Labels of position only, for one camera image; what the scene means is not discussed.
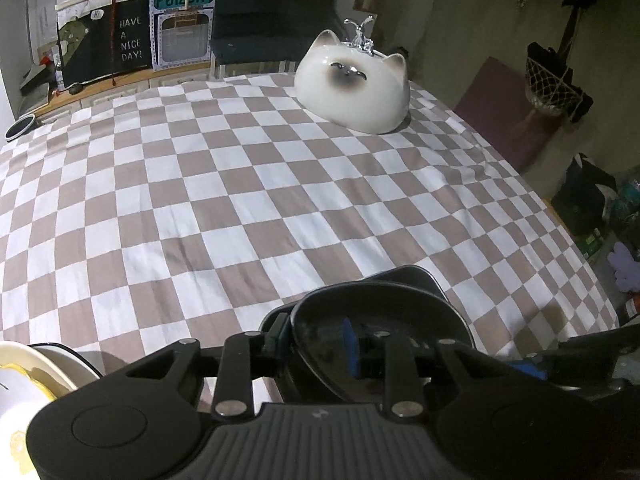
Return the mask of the silver faucet ornament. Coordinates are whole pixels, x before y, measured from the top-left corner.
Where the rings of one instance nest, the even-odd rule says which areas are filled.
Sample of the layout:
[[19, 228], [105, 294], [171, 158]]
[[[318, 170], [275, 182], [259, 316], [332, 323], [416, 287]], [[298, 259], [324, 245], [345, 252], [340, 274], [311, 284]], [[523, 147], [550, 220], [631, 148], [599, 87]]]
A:
[[350, 18], [344, 18], [343, 24], [352, 26], [354, 29], [354, 36], [351, 40], [347, 41], [347, 44], [349, 47], [354, 48], [363, 54], [369, 55], [371, 58], [382, 58], [384, 54], [375, 49], [373, 39], [369, 37], [366, 32], [367, 26], [374, 22], [374, 15], [368, 15], [360, 23], [357, 23]]

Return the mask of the white framed poster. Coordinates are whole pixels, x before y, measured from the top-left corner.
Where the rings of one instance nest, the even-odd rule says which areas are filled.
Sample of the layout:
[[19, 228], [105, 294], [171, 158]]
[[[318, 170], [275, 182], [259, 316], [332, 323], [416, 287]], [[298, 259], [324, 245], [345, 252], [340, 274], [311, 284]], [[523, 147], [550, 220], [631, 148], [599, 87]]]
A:
[[209, 62], [215, 0], [149, 0], [153, 70]]

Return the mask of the white cat-shaped ceramic jar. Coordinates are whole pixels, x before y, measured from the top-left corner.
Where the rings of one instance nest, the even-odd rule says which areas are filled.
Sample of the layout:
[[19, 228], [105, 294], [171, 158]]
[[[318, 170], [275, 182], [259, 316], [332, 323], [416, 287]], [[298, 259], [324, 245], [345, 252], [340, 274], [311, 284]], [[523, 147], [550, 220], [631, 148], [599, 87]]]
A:
[[405, 58], [361, 51], [329, 29], [320, 32], [298, 64], [294, 89], [306, 110], [362, 133], [392, 132], [409, 114]]

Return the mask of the cream ceramic bowl with handle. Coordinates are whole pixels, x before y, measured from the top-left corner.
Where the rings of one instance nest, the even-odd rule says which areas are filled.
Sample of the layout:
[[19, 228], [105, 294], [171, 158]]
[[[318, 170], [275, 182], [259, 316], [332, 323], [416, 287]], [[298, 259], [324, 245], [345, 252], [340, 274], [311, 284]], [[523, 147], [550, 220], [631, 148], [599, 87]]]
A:
[[75, 350], [58, 344], [20, 344], [2, 341], [1, 364], [16, 364], [41, 382], [55, 396], [85, 387], [103, 377], [102, 373]]

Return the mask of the black have a nice day sign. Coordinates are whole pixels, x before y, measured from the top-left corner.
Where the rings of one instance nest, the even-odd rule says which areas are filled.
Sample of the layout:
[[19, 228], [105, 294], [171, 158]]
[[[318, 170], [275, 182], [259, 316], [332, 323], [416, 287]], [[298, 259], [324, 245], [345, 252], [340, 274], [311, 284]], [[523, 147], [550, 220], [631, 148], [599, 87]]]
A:
[[152, 65], [149, 0], [108, 4], [58, 29], [66, 87]]

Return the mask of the maroon cushion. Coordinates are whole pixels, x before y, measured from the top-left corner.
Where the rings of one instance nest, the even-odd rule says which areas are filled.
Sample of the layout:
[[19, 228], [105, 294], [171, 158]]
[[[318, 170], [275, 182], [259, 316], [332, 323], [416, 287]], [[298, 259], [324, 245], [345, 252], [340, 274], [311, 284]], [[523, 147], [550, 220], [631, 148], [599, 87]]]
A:
[[518, 172], [525, 171], [562, 124], [536, 110], [525, 95], [525, 77], [490, 56], [454, 111]]

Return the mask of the grey trash bin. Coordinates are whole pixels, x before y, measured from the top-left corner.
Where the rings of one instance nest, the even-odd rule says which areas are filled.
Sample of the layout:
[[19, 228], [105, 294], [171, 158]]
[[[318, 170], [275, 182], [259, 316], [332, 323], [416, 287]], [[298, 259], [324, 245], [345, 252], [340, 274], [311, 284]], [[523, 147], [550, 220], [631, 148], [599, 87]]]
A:
[[6, 142], [12, 142], [37, 127], [38, 122], [36, 116], [34, 114], [25, 115], [20, 119], [17, 119], [13, 125], [9, 126], [8, 130], [6, 130], [6, 133], [4, 134], [4, 140], [6, 140]]

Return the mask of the checkered tablecloth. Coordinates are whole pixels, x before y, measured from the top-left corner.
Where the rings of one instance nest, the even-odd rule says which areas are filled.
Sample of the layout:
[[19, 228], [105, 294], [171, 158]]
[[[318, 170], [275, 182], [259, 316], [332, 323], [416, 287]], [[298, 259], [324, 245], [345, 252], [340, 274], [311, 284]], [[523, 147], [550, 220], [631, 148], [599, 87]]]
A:
[[385, 136], [314, 116], [271, 75], [145, 90], [1, 151], [1, 336], [106, 372], [403, 264], [492, 356], [616, 324], [547, 205], [421, 88]]

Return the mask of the white floral lemon bowl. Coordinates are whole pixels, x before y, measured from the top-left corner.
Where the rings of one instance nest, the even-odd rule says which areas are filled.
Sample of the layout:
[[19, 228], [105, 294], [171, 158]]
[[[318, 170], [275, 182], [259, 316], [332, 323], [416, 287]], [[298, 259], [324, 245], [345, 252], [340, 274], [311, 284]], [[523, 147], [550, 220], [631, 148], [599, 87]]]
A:
[[1, 367], [1, 479], [38, 479], [29, 457], [26, 431], [55, 395], [15, 364]]

